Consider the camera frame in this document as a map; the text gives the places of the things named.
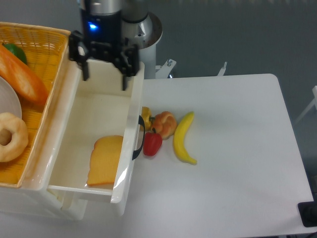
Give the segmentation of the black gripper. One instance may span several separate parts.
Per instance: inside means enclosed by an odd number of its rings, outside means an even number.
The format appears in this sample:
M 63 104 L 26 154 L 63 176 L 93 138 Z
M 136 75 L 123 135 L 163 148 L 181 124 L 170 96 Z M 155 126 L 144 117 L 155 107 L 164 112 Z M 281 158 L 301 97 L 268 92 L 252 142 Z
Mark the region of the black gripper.
M 112 63 L 121 72 L 122 90 L 126 91 L 129 76 L 135 76 L 139 71 L 139 48 L 136 44 L 123 45 L 121 11 L 93 15 L 82 9 L 80 13 L 83 32 L 71 32 L 69 59 L 82 68 L 84 81 L 89 79 L 89 58 Z

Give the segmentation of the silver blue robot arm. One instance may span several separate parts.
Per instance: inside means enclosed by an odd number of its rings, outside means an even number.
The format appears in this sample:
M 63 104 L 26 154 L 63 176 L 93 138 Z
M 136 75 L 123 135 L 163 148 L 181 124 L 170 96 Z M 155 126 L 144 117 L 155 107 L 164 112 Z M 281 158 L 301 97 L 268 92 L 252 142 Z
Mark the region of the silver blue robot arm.
M 122 89 L 139 67 L 143 33 L 136 28 L 148 17 L 144 0 L 78 1 L 82 32 L 73 31 L 68 40 L 69 59 L 78 64 L 83 79 L 89 79 L 88 59 L 112 63 L 122 74 Z

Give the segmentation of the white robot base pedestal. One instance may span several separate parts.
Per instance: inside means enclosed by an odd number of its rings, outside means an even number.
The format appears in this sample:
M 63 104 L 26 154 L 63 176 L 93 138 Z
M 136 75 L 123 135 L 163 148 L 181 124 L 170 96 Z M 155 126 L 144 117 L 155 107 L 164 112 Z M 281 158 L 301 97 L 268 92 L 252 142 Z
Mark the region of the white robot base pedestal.
M 122 36 L 127 45 L 137 44 L 139 60 L 145 65 L 145 79 L 171 78 L 176 61 L 168 59 L 163 65 L 157 65 L 157 44 L 161 40 L 163 28 L 159 18 L 148 12 L 145 19 L 139 22 L 122 21 Z

